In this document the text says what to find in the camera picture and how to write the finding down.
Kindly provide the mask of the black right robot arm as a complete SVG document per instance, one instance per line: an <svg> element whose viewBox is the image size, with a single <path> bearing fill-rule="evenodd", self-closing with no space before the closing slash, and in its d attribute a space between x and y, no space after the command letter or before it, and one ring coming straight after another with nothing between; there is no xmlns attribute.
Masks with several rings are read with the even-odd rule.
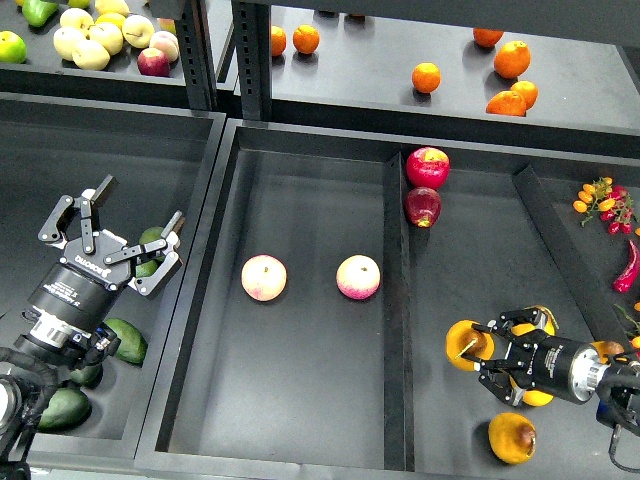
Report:
<svg viewBox="0 0 640 480"><path fill-rule="evenodd" d="M612 429L608 455L617 468L637 474L621 464L616 452L622 431L639 434L639 360L631 349L608 354L602 360L590 343L551 335L550 311L541 306L506 311L472 330L507 342L502 358L485 360L463 348L460 356L479 372L479 381L496 398L518 406L527 391L537 390L574 404L599 398L596 419Z"/></svg>

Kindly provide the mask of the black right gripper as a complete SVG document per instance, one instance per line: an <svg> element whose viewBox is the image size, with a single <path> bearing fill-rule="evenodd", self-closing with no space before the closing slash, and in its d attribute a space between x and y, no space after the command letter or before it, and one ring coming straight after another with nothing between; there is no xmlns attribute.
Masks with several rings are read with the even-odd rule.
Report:
<svg viewBox="0 0 640 480"><path fill-rule="evenodd" d="M478 324L476 330L509 341L505 359L482 360L479 363L479 382L498 400L509 406L520 406L524 397L523 388L537 386L533 373L533 361L539 344L549 337L542 328L543 314L534 307L502 312L486 325ZM531 332L514 335L514 325L530 323Z"/></svg>

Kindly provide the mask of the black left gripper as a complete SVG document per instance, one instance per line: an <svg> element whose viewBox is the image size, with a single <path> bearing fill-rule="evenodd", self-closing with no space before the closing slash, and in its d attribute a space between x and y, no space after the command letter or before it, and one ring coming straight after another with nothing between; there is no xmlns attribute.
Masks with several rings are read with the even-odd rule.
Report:
<svg viewBox="0 0 640 480"><path fill-rule="evenodd" d="M182 265L177 249L185 217L176 211L158 240L129 247L124 238L99 231L98 210L118 185L114 176L107 175L96 189L86 189L77 197L62 195L40 229L39 240L62 249L64 266L105 289L117 291L128 285L141 296L153 298ZM80 238L69 241L66 232L76 217L80 218ZM152 275L136 274L138 265L158 257L164 261Z"/></svg>

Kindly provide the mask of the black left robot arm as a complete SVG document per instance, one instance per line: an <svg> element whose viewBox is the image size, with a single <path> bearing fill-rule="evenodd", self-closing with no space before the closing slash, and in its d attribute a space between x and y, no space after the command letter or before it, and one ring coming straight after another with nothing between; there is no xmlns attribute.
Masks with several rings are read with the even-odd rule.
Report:
<svg viewBox="0 0 640 480"><path fill-rule="evenodd" d="M104 320L123 291L152 297L182 265L180 211L158 239L141 244L130 245L101 227L99 210L116 185L108 175L95 189L61 196L38 233L61 254L27 301L29 332L1 350L2 362L12 367L1 377L4 479L30 478L29 450L70 372L115 354L120 340Z"/></svg>

